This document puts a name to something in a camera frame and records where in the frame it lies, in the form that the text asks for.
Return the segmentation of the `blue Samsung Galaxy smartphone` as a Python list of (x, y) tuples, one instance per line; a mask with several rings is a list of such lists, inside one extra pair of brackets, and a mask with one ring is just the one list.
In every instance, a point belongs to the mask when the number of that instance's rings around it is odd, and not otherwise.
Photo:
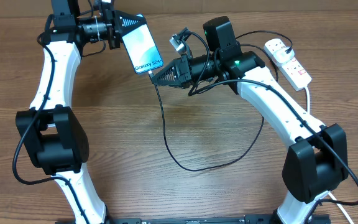
[(122, 36), (122, 41), (136, 74), (163, 66), (162, 56), (147, 23)]

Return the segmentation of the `white charger plug adapter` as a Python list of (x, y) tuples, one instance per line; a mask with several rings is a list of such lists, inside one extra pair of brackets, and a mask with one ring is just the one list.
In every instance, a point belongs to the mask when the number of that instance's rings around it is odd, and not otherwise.
[(273, 56), (276, 62), (281, 65), (290, 61), (295, 56), (295, 52), (289, 47), (283, 47), (279, 50), (276, 50)]

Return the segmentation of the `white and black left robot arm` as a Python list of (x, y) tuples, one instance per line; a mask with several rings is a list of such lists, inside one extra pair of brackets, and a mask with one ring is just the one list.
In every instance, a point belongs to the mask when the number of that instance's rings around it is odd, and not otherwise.
[(112, 223), (88, 170), (88, 137), (71, 108), (74, 79), (86, 44), (102, 42), (116, 49), (146, 20), (116, 10), (112, 1), (92, 2), (86, 12), (76, 1), (53, 1), (52, 9), (37, 37), (44, 51), (37, 93), (29, 108), (16, 114), (17, 146), (26, 149), (46, 181), (58, 184), (75, 223)]

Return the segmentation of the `white power strip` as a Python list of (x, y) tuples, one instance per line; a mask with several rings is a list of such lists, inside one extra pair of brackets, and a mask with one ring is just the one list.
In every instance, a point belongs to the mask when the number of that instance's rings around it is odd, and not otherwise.
[(276, 50), (279, 50), (283, 47), (287, 46), (281, 39), (272, 39), (265, 43), (264, 50), (272, 58), (274, 64), (283, 73), (291, 86), (296, 91), (302, 90), (308, 86), (308, 84), (312, 81), (312, 78), (295, 57), (293, 57), (287, 63), (281, 65), (276, 62), (273, 54)]

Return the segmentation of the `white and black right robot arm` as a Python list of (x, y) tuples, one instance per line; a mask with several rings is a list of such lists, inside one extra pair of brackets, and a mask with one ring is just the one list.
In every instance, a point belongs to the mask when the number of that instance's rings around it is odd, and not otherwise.
[(228, 17), (205, 22), (203, 30), (206, 53), (192, 56), (186, 42), (191, 31), (183, 29), (170, 41), (180, 56), (151, 75), (151, 82), (186, 88), (190, 95), (228, 85), (277, 132), (287, 148), (282, 170), (287, 195), (272, 214), (246, 215), (245, 223), (329, 223), (328, 215), (315, 214), (317, 206), (334, 202), (331, 192), (355, 176), (348, 166), (345, 131), (314, 118), (277, 83), (277, 70), (253, 51), (243, 52)]

